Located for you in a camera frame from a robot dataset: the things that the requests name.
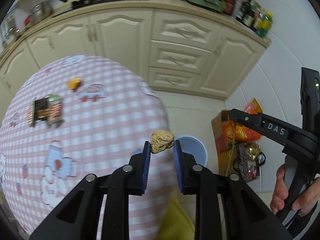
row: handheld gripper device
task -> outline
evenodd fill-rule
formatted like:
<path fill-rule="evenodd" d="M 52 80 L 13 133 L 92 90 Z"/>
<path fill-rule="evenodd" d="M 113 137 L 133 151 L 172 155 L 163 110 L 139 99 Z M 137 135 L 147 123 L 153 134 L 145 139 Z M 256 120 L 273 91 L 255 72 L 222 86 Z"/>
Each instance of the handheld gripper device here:
<path fill-rule="evenodd" d="M 107 195 L 101 240 L 128 240 L 129 195 L 142 195 L 147 188 L 151 147 L 131 156 L 129 164 L 112 174 L 88 174 L 51 211 L 31 234 L 30 240 L 96 240 L 103 196 Z"/>
<path fill-rule="evenodd" d="M 319 72 L 302 68 L 300 103 L 302 129 L 265 114 L 247 114 L 232 109 L 229 118 L 284 146 L 284 183 L 289 189 L 284 208 L 276 217 L 288 228 L 299 211 L 292 210 L 293 202 L 320 173 L 320 76 Z"/>
<path fill-rule="evenodd" d="M 196 195 L 195 240 L 222 240 L 221 194 L 228 240 L 289 240 L 290 233 L 256 193 L 237 175 L 223 177 L 196 163 L 178 140 L 173 156 L 180 191 Z"/>

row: metal screw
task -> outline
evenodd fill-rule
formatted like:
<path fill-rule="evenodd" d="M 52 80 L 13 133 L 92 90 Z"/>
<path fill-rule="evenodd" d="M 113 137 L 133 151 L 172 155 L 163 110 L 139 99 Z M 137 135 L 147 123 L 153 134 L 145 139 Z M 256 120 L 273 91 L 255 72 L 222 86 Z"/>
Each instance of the metal screw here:
<path fill-rule="evenodd" d="M 233 181 L 238 181 L 239 180 L 239 175 L 232 173 L 230 174 L 229 178 Z"/>
<path fill-rule="evenodd" d="M 87 176 L 85 176 L 85 179 L 88 181 L 88 182 L 91 182 L 93 180 L 95 180 L 96 176 L 94 174 L 88 174 Z"/>
<path fill-rule="evenodd" d="M 202 171 L 202 166 L 199 164 L 193 165 L 192 169 L 194 171 Z"/>
<path fill-rule="evenodd" d="M 125 165 L 125 166 L 123 166 L 122 169 L 123 169 L 125 172 L 129 172 L 129 171 L 132 171 L 132 170 L 133 170 L 133 168 L 132 168 L 131 165 Z"/>

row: orange bag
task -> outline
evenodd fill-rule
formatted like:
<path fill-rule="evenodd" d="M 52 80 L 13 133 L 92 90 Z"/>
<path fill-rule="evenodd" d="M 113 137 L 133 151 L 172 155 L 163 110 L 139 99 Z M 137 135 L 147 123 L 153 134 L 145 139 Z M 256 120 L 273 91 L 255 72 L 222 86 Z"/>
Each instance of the orange bag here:
<path fill-rule="evenodd" d="M 252 101 L 245 107 L 244 112 L 248 114 L 257 114 L 262 113 L 262 109 L 258 104 L 257 100 L 254 98 Z M 222 131 L 228 142 L 232 142 L 233 129 L 235 128 L 235 141 L 236 142 L 252 142 L 259 140 L 261 134 L 251 130 L 245 126 L 241 126 L 232 121 L 223 125 Z"/>

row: white wall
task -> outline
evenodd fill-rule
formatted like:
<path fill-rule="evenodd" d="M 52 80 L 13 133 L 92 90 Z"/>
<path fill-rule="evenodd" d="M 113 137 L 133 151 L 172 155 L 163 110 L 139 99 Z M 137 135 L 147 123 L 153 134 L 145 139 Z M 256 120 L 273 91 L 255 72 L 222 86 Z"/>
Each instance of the white wall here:
<path fill-rule="evenodd" d="M 269 37 L 272 44 L 236 91 L 225 100 L 226 107 L 243 109 L 255 97 L 265 114 L 302 125 L 300 107 L 301 67 L 320 71 L 320 20 L 308 0 L 257 0 L 274 14 Z M 254 189 L 271 191 L 276 170 L 284 163 L 283 147 L 262 138 L 267 156 L 261 181 Z"/>

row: person's hand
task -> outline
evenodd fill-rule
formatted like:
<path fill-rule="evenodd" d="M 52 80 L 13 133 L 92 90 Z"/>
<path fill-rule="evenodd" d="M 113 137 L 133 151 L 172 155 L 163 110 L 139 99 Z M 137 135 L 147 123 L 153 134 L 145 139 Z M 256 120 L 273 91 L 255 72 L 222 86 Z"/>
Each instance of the person's hand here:
<path fill-rule="evenodd" d="M 284 208 L 284 200 L 288 197 L 288 188 L 284 184 L 285 168 L 284 164 L 277 171 L 277 181 L 273 192 L 270 208 L 273 212 L 278 212 Z M 292 210 L 300 210 L 299 215 L 305 216 L 315 206 L 320 196 L 320 178 L 316 178 L 310 187 L 302 193 L 292 204 Z"/>

